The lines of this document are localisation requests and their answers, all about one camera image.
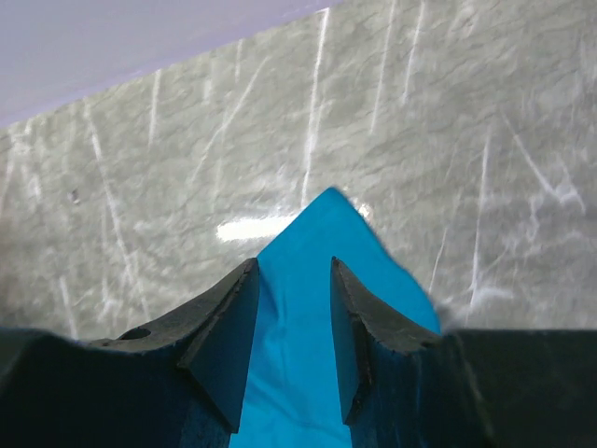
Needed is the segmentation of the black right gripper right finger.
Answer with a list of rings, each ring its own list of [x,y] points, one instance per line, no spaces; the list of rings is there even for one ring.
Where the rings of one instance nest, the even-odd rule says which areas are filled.
[[[341,418],[355,447],[592,447],[596,334],[436,334],[331,262]]]

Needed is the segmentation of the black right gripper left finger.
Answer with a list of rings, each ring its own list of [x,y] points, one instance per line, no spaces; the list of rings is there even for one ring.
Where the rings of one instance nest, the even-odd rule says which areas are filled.
[[[5,447],[225,447],[239,429],[257,321],[247,259],[116,339],[1,332]]]

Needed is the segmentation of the blue t shirt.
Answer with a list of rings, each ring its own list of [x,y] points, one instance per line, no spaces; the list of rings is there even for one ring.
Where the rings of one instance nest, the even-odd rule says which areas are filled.
[[[330,318],[330,264],[341,259],[375,295],[439,331],[423,288],[337,189],[322,192],[257,256],[259,304],[240,428],[243,447],[348,447]]]

